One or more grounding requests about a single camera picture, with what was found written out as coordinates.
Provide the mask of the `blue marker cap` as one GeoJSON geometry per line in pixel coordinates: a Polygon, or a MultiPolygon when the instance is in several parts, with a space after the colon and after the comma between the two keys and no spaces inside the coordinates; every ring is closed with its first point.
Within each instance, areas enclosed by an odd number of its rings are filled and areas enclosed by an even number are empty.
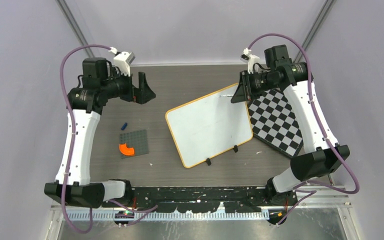
{"type": "Polygon", "coordinates": [[[125,123],[122,125],[122,127],[121,127],[120,129],[121,129],[122,131],[124,131],[124,130],[126,129],[127,125],[128,125],[128,123],[125,122],[125,123]]]}

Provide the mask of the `yellow framed whiteboard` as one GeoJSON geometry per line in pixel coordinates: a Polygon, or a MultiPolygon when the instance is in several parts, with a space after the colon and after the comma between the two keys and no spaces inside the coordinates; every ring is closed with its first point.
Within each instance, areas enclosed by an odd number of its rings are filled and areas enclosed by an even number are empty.
{"type": "Polygon", "coordinates": [[[231,103],[238,84],[179,105],[165,113],[165,120],[182,165],[192,168],[253,138],[246,102],[231,103]]]}

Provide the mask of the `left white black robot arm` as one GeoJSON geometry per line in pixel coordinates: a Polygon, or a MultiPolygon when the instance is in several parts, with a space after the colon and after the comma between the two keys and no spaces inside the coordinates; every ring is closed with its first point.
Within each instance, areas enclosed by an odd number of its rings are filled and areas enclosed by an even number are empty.
{"type": "Polygon", "coordinates": [[[156,94],[149,87],[145,72],[138,72],[138,86],[134,86],[132,76],[104,57],[84,59],[78,79],[82,85],[67,94],[68,125],[61,165],[55,180],[45,184],[44,194],[67,206],[97,209],[115,200],[121,207],[128,207],[134,199],[129,180],[91,182],[94,136],[108,100],[119,98],[143,105],[156,94]]]}

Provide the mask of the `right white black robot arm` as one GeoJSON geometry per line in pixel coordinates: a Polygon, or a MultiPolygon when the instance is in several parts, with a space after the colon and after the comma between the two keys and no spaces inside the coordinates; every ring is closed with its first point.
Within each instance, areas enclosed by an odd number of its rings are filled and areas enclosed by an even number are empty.
{"type": "Polygon", "coordinates": [[[271,205],[279,205],[300,184],[335,172],[350,155],[346,144],[341,145],[321,110],[315,92],[314,78],[308,60],[294,63],[286,45],[264,51],[268,68],[257,71],[260,58],[245,48],[241,58],[247,69],[239,74],[238,87],[232,104],[256,100],[271,89],[279,89],[291,106],[302,135],[304,154],[293,157],[290,166],[270,178],[265,186],[265,198],[271,205]]]}

